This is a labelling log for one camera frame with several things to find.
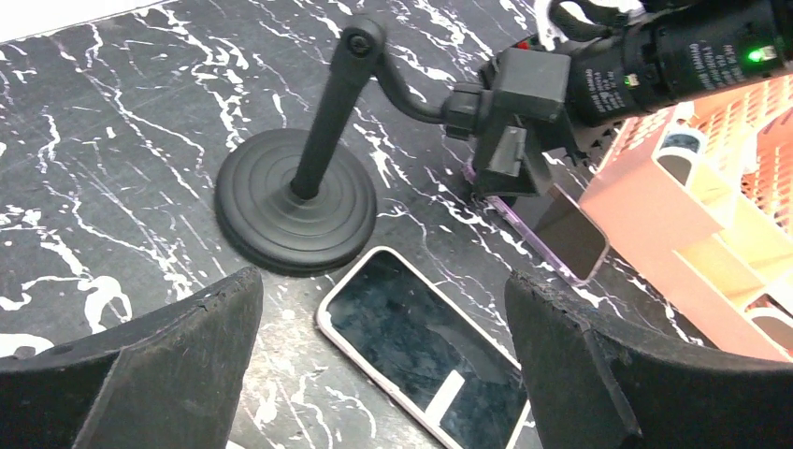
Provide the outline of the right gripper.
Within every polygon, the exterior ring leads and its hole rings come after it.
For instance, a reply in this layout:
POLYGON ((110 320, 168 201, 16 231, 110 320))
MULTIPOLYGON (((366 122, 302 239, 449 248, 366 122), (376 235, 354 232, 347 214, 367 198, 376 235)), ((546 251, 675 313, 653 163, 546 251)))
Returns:
POLYGON ((553 177, 544 155, 562 149, 587 159, 566 102, 572 59, 508 48, 493 60, 490 83, 458 83, 442 107, 447 136, 476 139, 471 162, 477 196, 541 196, 553 177))

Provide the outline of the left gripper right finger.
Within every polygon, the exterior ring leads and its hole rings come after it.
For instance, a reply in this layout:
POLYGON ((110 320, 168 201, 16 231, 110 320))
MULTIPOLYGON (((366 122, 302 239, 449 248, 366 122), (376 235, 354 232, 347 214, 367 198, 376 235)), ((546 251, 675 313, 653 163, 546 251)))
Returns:
POLYGON ((692 345, 516 270, 504 300, 545 448, 788 448, 792 367, 692 345))

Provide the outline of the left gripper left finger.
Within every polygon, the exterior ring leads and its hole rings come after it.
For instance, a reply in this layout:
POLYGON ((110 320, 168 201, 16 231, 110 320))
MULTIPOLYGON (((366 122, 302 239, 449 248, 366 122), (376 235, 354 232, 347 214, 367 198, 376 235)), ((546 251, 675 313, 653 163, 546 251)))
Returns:
POLYGON ((183 300, 1 361, 5 448, 223 448, 263 312, 246 267, 183 300))

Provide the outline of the phone with purple clear case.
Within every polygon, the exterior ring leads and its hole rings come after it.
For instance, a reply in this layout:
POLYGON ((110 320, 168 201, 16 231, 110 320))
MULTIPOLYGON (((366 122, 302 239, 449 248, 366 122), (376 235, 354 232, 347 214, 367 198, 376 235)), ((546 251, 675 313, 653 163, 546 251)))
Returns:
POLYGON ((611 249, 602 229, 547 172, 532 180, 489 173, 479 182, 471 161, 463 175, 474 195, 505 220, 554 272, 572 286, 588 283, 611 249))

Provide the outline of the phone with pink case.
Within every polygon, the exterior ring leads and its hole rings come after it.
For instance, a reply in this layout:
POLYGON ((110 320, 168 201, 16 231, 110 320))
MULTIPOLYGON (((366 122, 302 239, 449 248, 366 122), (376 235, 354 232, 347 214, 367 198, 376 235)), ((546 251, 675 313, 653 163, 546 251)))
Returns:
POLYGON ((366 252, 316 323, 444 447, 516 447, 530 411, 519 363, 396 250, 366 252))

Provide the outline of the black round phone stand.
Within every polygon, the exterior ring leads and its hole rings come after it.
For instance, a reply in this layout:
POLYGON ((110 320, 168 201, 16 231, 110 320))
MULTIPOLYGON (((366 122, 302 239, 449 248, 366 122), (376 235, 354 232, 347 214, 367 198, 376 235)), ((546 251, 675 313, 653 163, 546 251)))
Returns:
POLYGON ((354 260, 377 217, 367 169, 340 141, 365 86, 376 80, 388 101, 421 123, 440 124, 452 138, 482 131, 491 94, 459 83, 442 104, 419 101, 386 48, 384 25, 353 15, 342 30, 309 130, 256 134, 223 161, 215 209, 229 242, 255 264, 288 276, 313 276, 354 260))

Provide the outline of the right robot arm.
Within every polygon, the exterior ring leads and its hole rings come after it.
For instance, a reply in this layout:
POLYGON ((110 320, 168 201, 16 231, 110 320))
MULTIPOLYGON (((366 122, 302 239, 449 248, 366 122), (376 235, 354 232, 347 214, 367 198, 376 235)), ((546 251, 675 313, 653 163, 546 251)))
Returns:
POLYGON ((544 154, 586 162, 604 131, 628 118, 788 74, 788 1, 646 1, 631 18, 582 4, 580 22, 549 8, 561 35, 532 34, 497 53, 476 84, 445 101, 450 138, 476 138, 481 196, 535 196, 551 184, 544 154))

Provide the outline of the orange desk organizer tray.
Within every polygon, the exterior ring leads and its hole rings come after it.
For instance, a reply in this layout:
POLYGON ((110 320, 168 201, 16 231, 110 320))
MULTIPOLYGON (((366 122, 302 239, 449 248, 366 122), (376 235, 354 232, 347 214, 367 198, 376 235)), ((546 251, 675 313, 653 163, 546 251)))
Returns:
POLYGON ((622 124, 580 198, 719 349, 792 358, 792 79, 622 124))

